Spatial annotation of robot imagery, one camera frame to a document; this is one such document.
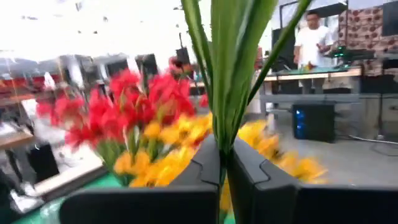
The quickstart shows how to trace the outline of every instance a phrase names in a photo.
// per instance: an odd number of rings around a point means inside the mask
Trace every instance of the brick-patterned wall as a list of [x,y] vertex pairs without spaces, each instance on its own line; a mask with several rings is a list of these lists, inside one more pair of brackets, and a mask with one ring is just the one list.
[[[368,49],[381,53],[384,49],[398,49],[398,35],[382,37],[382,7],[370,7],[361,10],[347,10],[340,15],[339,44],[349,49]],[[379,60],[367,60],[365,74],[376,76],[381,74]],[[386,73],[398,75],[398,69],[390,69]]]

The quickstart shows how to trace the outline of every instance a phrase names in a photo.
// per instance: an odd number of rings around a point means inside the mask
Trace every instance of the gray floor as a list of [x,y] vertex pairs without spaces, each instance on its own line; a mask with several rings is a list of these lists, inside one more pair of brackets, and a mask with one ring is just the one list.
[[[59,142],[65,132],[51,128],[46,121],[35,122],[37,137],[50,142]],[[398,157],[389,157],[372,151],[398,155],[398,147],[371,142],[339,140],[334,144],[296,140],[292,136],[290,115],[280,114],[277,122],[282,148],[285,151],[297,151],[301,156],[315,156],[328,170],[328,179],[332,184],[354,185],[390,185],[398,186]],[[65,169],[58,158],[58,147],[54,147],[55,157],[60,170]],[[10,172],[7,160],[0,153],[0,165]]]

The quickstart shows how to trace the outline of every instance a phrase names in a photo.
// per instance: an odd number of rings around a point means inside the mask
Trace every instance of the red flower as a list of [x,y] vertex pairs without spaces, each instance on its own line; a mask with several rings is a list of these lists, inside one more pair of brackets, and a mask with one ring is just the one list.
[[47,116],[54,111],[54,106],[51,103],[39,103],[36,106],[36,112],[39,116]]
[[140,80],[140,75],[128,69],[121,71],[110,83],[110,89],[115,98],[119,98],[124,90],[136,88]]
[[155,106],[147,98],[141,98],[136,105],[137,119],[144,124],[149,123],[155,118]]
[[97,143],[95,132],[88,125],[84,125],[81,128],[74,126],[69,129],[65,136],[65,143],[71,145],[72,151],[76,151],[77,147],[85,141],[88,141],[93,146]]
[[54,105],[51,103],[39,103],[36,107],[36,112],[39,116],[49,116],[51,125],[58,125],[60,122],[59,117],[55,114]]
[[123,127],[127,124],[122,124],[120,120],[121,114],[119,108],[113,106],[109,107],[102,117],[94,117],[100,119],[99,125],[103,130],[105,136],[116,139],[123,140]]
[[55,102],[55,114],[62,120],[72,119],[81,121],[81,109],[84,106],[82,98],[68,99],[63,96]]
[[170,123],[181,114],[193,115],[195,109],[189,100],[189,82],[180,80],[179,83],[171,75],[155,78],[150,83],[149,101],[162,108],[165,123]]
[[111,105],[112,102],[110,99],[102,95],[98,89],[91,91],[89,102],[90,114],[102,116]]
[[200,104],[201,107],[209,106],[209,98],[207,97],[207,95],[203,95],[201,97],[199,104]]

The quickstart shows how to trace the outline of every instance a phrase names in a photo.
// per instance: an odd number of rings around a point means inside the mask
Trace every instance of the yellow flower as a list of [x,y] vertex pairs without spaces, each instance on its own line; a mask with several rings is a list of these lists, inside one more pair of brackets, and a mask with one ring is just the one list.
[[177,120],[177,128],[181,132],[189,132],[192,127],[192,119],[188,118],[186,115],[181,115]]
[[174,126],[162,129],[159,138],[166,144],[175,144],[180,139],[180,132]]
[[226,177],[223,189],[221,191],[220,209],[228,211],[231,209],[231,207],[232,207],[231,192],[229,190],[228,178]]
[[141,175],[145,173],[150,166],[150,157],[143,150],[138,150],[136,156],[134,157],[134,164],[130,168],[132,175]]
[[129,151],[124,151],[116,160],[114,164],[114,171],[117,174],[128,173],[132,166],[132,153]]
[[189,165],[195,151],[189,147],[175,150],[146,168],[130,183],[130,187],[169,185]]
[[129,184],[129,187],[147,187],[148,181],[146,180],[144,175],[139,175],[134,180],[132,180]]
[[255,147],[259,138],[263,137],[263,130],[266,126],[267,122],[263,120],[248,122],[238,131],[238,136],[251,147]]
[[157,121],[150,122],[144,130],[144,136],[147,138],[157,138],[161,130],[160,123]]
[[178,175],[181,174],[183,169],[180,167],[167,166],[162,169],[159,176],[155,182],[157,187],[165,187],[169,185]]
[[279,138],[277,135],[262,138],[254,148],[268,160],[275,159],[274,156],[277,155],[279,150]]
[[281,159],[273,161],[279,168],[283,169],[286,173],[294,176],[294,169],[297,165],[297,153],[286,152]]
[[298,161],[292,175],[303,181],[314,181],[325,173],[326,169],[321,167],[314,158],[308,157]]

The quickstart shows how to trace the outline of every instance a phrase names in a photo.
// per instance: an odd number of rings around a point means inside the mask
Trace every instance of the green mat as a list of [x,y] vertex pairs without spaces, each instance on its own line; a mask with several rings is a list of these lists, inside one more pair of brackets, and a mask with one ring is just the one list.
[[[83,189],[107,188],[107,187],[121,187],[121,185],[114,175],[108,174],[104,177],[96,179],[95,181],[92,181],[91,183],[85,185]],[[60,200],[63,200],[63,198],[56,199],[53,202],[49,203],[56,203],[59,202]],[[26,215],[20,220],[14,222],[13,224],[43,224],[43,220],[40,217],[40,210],[34,211]]]

